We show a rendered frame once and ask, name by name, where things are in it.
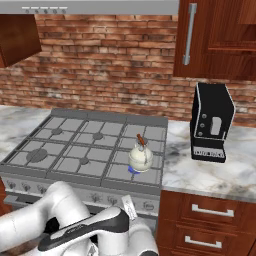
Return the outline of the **brown wooden wall cupboard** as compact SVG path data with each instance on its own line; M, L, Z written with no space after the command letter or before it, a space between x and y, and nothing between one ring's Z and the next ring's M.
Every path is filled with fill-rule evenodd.
M41 51L33 15L0 14L0 68L9 67Z

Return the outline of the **brown wooden base cupboard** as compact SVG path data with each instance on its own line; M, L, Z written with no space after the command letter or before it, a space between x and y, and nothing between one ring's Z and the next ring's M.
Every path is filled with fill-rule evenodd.
M4 202L5 197L5 187L2 180L0 179L0 216L5 215L12 211L12 206Z

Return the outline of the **black coffee machine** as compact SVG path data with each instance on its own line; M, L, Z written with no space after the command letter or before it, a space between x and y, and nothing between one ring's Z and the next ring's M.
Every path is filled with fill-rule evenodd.
M196 84L190 121L193 160L224 163L224 142L235 115L235 105L225 84Z

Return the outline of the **grey gas hob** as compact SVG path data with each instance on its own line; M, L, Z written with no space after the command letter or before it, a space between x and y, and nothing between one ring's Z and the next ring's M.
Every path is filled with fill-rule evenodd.
M130 195L137 214L151 228L158 219L168 120L164 117L54 109L0 162L4 202L18 209L34 203L56 181L69 183L92 214L123 205ZM128 171L128 154L140 134L153 152L153 165L144 173ZM16 184L10 189L7 180ZM22 183L30 185L26 192ZM102 197L94 203L93 193ZM107 197L117 199L111 205ZM143 203L152 202L153 211Z

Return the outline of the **brown wooden drawer front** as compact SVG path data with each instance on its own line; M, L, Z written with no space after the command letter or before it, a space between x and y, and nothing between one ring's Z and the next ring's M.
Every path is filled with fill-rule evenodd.
M194 212L191 210L192 204L222 212L234 210L234 217ZM159 218L230 233L256 234L256 203L162 190Z
M222 249L185 243L186 235L202 242L220 241ZM223 233L168 221L158 224L157 244L160 256L256 256L256 235Z

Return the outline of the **brown wooden cupboard door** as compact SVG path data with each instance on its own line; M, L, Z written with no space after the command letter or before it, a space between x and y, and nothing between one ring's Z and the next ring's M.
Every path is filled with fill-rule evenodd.
M196 3L190 63L182 63ZM256 0L180 0L173 75L256 80Z

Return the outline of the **grey range hood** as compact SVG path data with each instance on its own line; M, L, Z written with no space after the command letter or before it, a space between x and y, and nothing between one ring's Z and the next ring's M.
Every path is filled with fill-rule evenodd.
M0 0L0 14L172 15L179 0Z

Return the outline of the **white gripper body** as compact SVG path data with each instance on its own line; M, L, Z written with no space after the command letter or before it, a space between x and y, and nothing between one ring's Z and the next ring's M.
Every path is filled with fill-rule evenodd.
M132 202L131 196L130 195L123 196L122 202L123 202L124 210L129 216L129 218L131 220L135 220L137 218L137 213L136 213L134 204Z

